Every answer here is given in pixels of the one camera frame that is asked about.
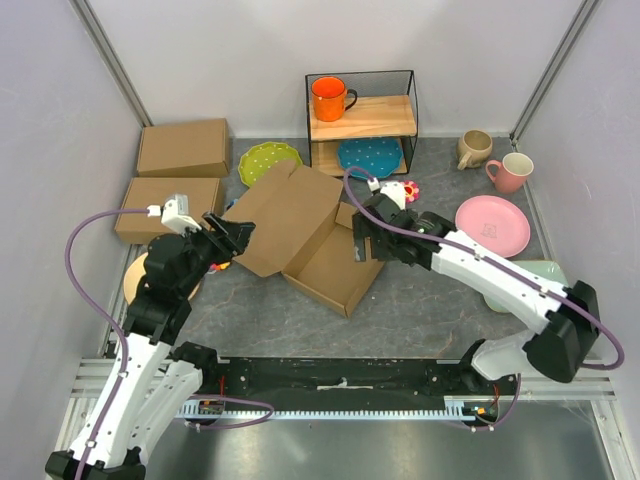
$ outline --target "blue plate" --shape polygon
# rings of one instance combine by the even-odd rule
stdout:
[[[361,167],[377,178],[391,175],[402,163],[402,155],[398,140],[391,137],[345,140],[338,147],[342,168]],[[353,172],[353,176],[366,179],[359,172]]]

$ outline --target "mug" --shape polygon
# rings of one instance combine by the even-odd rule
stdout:
[[[495,175],[491,173],[489,167],[496,165],[498,171]],[[513,193],[527,181],[533,172],[533,162],[522,153],[509,153],[505,155],[502,162],[489,160],[485,166],[487,175],[495,184],[496,190],[500,193]]]
[[[351,88],[347,89],[337,77],[319,78],[311,85],[311,93],[315,116],[323,122],[335,122],[358,101],[358,93]],[[349,93],[355,98],[345,107],[344,99]]]
[[[458,170],[482,165],[493,150],[491,135],[482,130],[469,130],[458,141]]]

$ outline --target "wooden shelf board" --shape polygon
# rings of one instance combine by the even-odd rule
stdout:
[[[351,97],[345,99],[348,104]],[[408,95],[360,97],[335,122],[321,122],[309,104],[311,141],[412,136],[418,131]]]
[[[326,173],[332,177],[341,177],[344,175],[344,168],[340,166],[338,159],[338,147],[340,141],[333,142],[315,142],[311,144],[311,168]],[[407,162],[404,156],[402,163],[393,172],[394,174],[407,173]]]

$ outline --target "cardboard box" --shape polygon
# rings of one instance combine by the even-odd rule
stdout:
[[[226,177],[231,171],[224,118],[146,127],[140,139],[141,177]]]
[[[167,198],[183,193],[189,198],[189,215],[201,222],[202,214],[224,211],[224,185],[217,178],[134,178],[122,202],[122,208],[146,208],[164,205]],[[125,243],[146,245],[158,235],[171,233],[159,217],[120,215],[115,231]]]
[[[256,224],[235,260],[261,277],[282,272],[289,284],[349,317],[383,263],[354,260],[355,207],[341,203],[341,193],[336,178],[278,162],[224,216]]]

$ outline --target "mug handle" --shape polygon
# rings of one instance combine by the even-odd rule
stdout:
[[[356,104],[356,102],[358,101],[358,92],[356,92],[353,88],[350,88],[350,89],[347,90],[347,95],[349,95],[349,94],[353,95],[356,98],[353,99],[353,102],[351,102],[349,105],[344,107],[345,112],[347,110],[349,110],[351,107],[353,107]]]
[[[469,163],[470,159],[471,159],[471,152],[465,153],[460,159],[460,163],[458,163],[458,170],[464,170],[465,168],[467,168],[467,163]]]
[[[484,166],[484,169],[487,171],[487,175],[489,175],[489,178],[491,179],[491,181],[493,183],[496,183],[496,175],[492,174],[491,170],[489,170],[489,167],[491,165],[495,165],[496,167],[498,167],[498,170],[496,170],[496,175],[497,175],[498,171],[500,170],[500,167],[502,166],[502,162],[499,162],[498,160],[489,160],[487,164]]]

